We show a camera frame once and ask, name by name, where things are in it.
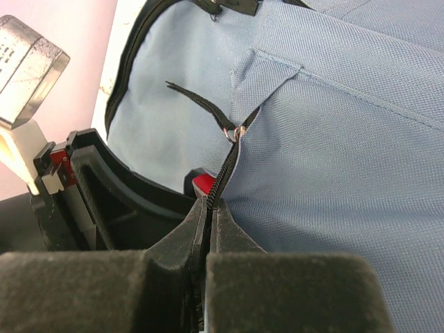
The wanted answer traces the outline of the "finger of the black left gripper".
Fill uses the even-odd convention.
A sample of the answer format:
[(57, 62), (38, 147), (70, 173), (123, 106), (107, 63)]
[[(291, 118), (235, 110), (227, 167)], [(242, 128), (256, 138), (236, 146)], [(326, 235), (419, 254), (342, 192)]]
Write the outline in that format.
[(194, 204), (132, 172), (95, 129), (71, 133), (71, 167), (99, 250), (147, 249), (176, 228)]

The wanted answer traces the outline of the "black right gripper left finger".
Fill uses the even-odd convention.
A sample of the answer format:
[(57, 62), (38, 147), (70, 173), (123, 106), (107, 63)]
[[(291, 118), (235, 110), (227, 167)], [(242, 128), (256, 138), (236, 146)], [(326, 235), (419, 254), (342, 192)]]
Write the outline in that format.
[(6, 253), (2, 332), (195, 332), (191, 281), (205, 220), (197, 200), (147, 250)]

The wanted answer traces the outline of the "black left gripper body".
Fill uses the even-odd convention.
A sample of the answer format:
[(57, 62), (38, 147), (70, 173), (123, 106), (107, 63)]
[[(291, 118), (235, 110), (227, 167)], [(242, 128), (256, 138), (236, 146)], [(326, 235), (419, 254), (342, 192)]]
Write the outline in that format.
[(49, 142), (39, 128), (1, 129), (1, 162), (28, 187), (30, 204), (50, 251), (99, 250), (101, 237), (71, 164), (74, 138)]

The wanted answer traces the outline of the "dark red notebook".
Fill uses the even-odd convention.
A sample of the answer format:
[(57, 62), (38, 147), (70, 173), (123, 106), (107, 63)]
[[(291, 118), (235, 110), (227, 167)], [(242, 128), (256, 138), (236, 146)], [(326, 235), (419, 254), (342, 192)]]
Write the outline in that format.
[(190, 171), (191, 187), (197, 198), (207, 196), (210, 193), (216, 177), (204, 169), (193, 169)]

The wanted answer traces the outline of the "blue student backpack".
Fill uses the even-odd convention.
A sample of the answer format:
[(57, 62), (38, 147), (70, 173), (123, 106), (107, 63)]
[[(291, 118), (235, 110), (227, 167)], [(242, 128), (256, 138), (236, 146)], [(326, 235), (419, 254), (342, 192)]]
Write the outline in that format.
[(443, 2), (260, 1), (254, 15), (147, 1), (105, 113), (131, 170), (181, 191), (217, 174), (263, 248), (343, 251), (376, 270), (399, 332), (443, 331)]

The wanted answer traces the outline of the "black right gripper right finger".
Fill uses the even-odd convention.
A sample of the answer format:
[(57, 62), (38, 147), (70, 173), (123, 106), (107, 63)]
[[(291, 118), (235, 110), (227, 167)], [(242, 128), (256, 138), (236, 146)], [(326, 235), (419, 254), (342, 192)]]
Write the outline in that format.
[(208, 332), (393, 332), (372, 268), (344, 253), (268, 253), (225, 203), (212, 216)]

